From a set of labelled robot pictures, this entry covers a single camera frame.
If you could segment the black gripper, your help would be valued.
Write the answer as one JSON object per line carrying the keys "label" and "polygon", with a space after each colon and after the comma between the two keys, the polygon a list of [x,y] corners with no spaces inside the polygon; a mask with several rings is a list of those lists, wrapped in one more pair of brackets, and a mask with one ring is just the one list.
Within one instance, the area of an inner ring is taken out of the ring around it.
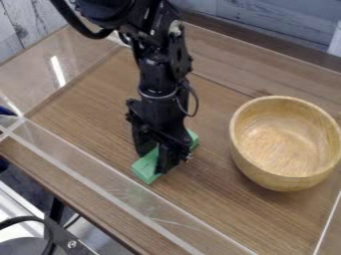
{"label": "black gripper", "polygon": [[155,173],[168,173],[187,161],[192,144],[183,120],[188,116],[188,94],[127,100],[127,121],[139,157],[156,148]]}

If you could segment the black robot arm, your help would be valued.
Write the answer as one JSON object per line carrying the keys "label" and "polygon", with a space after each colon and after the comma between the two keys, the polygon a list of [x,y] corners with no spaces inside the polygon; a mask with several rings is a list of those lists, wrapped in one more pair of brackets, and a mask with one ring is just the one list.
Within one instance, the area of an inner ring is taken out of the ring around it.
{"label": "black robot arm", "polygon": [[167,173],[190,155],[183,120],[194,91],[186,78],[192,57],[184,26],[170,0],[49,0],[72,28],[100,40],[112,33],[131,46],[140,71],[138,99],[127,100],[127,120],[138,155],[159,151],[155,173]]}

